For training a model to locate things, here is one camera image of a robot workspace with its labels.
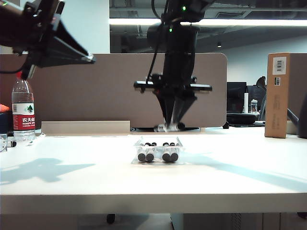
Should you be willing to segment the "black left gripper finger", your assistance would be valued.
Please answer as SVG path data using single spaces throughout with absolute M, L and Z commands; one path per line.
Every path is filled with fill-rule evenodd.
M 94 55 L 83 48 L 59 21 L 53 38 L 48 45 L 50 55 L 62 60 L 96 60 Z
M 95 57 L 87 51 L 85 53 L 76 49 L 32 51 L 32 64 L 39 68 L 94 63 Z

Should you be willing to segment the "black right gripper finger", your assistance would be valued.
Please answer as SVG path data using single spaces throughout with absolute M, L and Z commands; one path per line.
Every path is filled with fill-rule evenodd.
M 173 94 L 165 92 L 155 92 L 155 95 L 159 101 L 165 125 L 167 127 L 177 122 L 177 102 L 176 97 Z
M 197 100 L 196 96 L 175 97 L 175 103 L 172 112 L 172 123 L 178 124 L 182 117 L 189 110 L 192 104 Z

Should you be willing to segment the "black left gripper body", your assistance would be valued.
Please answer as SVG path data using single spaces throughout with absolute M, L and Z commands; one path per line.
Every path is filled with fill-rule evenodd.
M 65 2 L 62 0 L 34 0 L 24 4 L 18 17 L 16 44 L 13 51 L 18 55 L 27 52 L 20 78 L 32 77 L 40 59 L 47 52 L 49 40 L 54 36 Z

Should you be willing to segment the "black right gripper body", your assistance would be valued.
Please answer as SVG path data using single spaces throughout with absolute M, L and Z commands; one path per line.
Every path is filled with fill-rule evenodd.
M 197 84 L 194 70 L 195 55 L 165 55 L 163 73 L 151 74 L 146 80 L 137 80 L 133 87 L 142 93 L 152 90 L 158 97 L 186 97 L 196 92 L 211 92 L 213 87 L 208 84 Z

